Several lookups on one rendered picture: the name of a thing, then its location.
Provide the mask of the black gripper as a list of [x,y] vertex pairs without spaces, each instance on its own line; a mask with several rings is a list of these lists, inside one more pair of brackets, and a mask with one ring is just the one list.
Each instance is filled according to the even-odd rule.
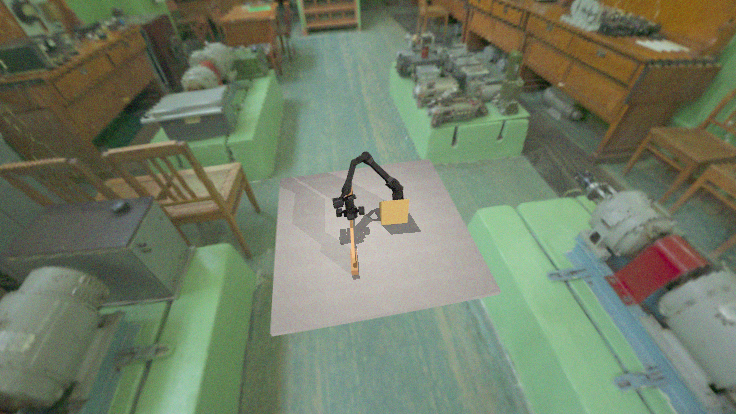
[[[351,207],[345,206],[345,208],[351,210],[352,208],[354,208],[354,205],[351,206]],[[365,214],[365,211],[364,211],[364,207],[363,206],[358,207],[358,209],[357,208],[354,208],[354,210],[355,210],[355,212],[359,212],[359,215],[364,215]],[[343,210],[342,211],[342,208],[336,209],[336,217],[342,217],[342,213],[344,214],[344,217],[347,217],[346,210]]]

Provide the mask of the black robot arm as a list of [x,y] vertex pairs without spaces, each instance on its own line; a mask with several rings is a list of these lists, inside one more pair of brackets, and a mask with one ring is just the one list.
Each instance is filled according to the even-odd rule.
[[[370,155],[370,153],[367,152],[367,151],[365,151],[360,156],[358,156],[357,158],[353,159],[350,162],[350,168],[349,168],[349,171],[348,171],[348,175],[347,175],[346,181],[345,181],[345,183],[343,185],[343,188],[341,190],[342,194],[341,194],[340,197],[333,198],[332,199],[333,200],[334,209],[343,207],[344,202],[345,202],[345,206],[347,206],[347,207],[351,207],[351,206],[354,205],[354,200],[353,199],[356,199],[355,194],[352,194],[352,195],[348,195],[348,194],[351,193],[352,179],[353,179],[353,175],[354,175],[354,172],[355,172],[356,165],[357,164],[360,164],[362,162],[364,162],[365,164],[369,165],[372,169],[374,169],[386,181],[386,184],[385,185],[389,189],[392,189],[392,191],[393,191],[393,194],[392,194],[393,200],[402,200],[402,199],[404,199],[403,191],[401,191],[401,190],[403,190],[404,187],[399,183],[398,180],[396,180],[395,178],[389,176],[374,161],[374,159],[372,158],[372,156]],[[346,196],[346,195],[348,195],[348,196]],[[357,212],[355,212],[354,208],[352,208],[351,210],[346,209],[346,214],[347,214],[347,220],[354,220],[356,217],[358,217],[358,214],[357,214]]]

